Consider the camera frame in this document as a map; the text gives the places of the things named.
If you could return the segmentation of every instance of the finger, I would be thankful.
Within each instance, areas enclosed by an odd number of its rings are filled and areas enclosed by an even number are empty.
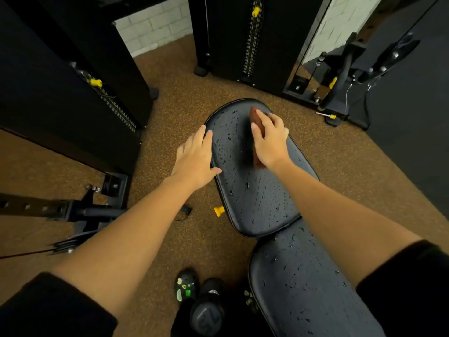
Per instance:
[[[279,129],[284,127],[284,121],[275,114],[268,114],[268,116],[273,120],[274,127]]]
[[[179,146],[176,150],[176,160],[181,158],[182,154],[184,153],[184,144],[182,146]]]
[[[259,142],[260,140],[263,140],[262,132],[256,123],[251,123],[251,132],[253,134],[255,143]]]
[[[206,136],[203,139],[203,147],[212,153],[212,130],[207,130]]]
[[[257,115],[261,119],[262,124],[265,127],[265,131],[271,130],[274,127],[273,122],[271,121],[271,119],[266,114],[264,114],[262,111],[257,109],[255,111],[255,113],[257,113]]]
[[[218,174],[222,173],[223,170],[221,170],[220,168],[214,167],[210,170],[210,174],[212,175],[212,177],[217,176]]]
[[[188,137],[187,141],[184,143],[184,151],[190,150],[190,148],[192,147],[192,144],[194,142],[194,136],[195,136],[194,134],[191,134]]]
[[[203,124],[202,126],[199,127],[198,131],[195,134],[194,137],[194,145],[196,147],[200,147],[202,142],[203,142],[203,138],[204,138],[204,133],[206,132],[206,126]]]

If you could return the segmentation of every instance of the wet surface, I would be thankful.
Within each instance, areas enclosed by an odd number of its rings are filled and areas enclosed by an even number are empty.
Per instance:
[[[303,219],[255,246],[254,297],[276,336],[384,336]]]
[[[249,118],[252,105],[271,112],[261,101],[242,99],[218,109],[207,120],[206,128],[214,133],[212,165],[223,170],[217,183],[226,213],[240,234],[259,237],[288,226],[300,213],[269,170],[254,168]],[[290,137],[287,148],[297,166],[318,178]]]

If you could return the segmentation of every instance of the brown floor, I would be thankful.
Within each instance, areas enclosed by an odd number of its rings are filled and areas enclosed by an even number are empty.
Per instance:
[[[136,63],[150,85],[157,86],[148,129],[129,203],[136,203],[167,176],[176,147],[215,109],[229,101],[254,97],[280,115],[290,134],[329,187],[396,220],[449,252],[447,220],[405,175],[358,128],[331,128],[309,109],[248,86],[212,75],[195,76],[192,36],[138,56]],[[45,198],[80,198],[86,183],[100,185],[101,173],[28,141],[0,132],[0,191]],[[205,279],[234,282],[246,273],[255,240],[239,236],[227,218],[212,210],[220,204],[212,182],[196,192],[188,220],[175,222],[138,293],[120,318],[115,336],[168,336],[177,303],[176,273],[194,266]],[[0,217],[0,255],[45,248],[71,233],[68,223]],[[34,255],[0,260],[0,302],[37,272],[64,256]]]

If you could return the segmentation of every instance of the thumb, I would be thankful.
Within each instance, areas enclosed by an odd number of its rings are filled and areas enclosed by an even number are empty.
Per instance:
[[[259,127],[257,126],[257,124],[256,123],[251,123],[251,132],[252,132],[252,134],[253,134],[253,137],[254,137],[254,141],[255,142],[258,142],[258,141],[260,141],[260,140],[262,140],[263,138],[262,138],[262,132],[261,132],[261,130],[259,129]]]
[[[220,174],[223,170],[221,170],[220,168],[214,167],[210,170],[210,173],[212,174],[212,177],[217,176],[218,174]]]

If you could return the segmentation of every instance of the black shirt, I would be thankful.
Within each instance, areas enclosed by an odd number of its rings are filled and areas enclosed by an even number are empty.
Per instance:
[[[422,240],[356,288],[387,336],[449,335],[449,256]],[[41,273],[0,307],[2,336],[112,336],[116,318],[74,286]]]

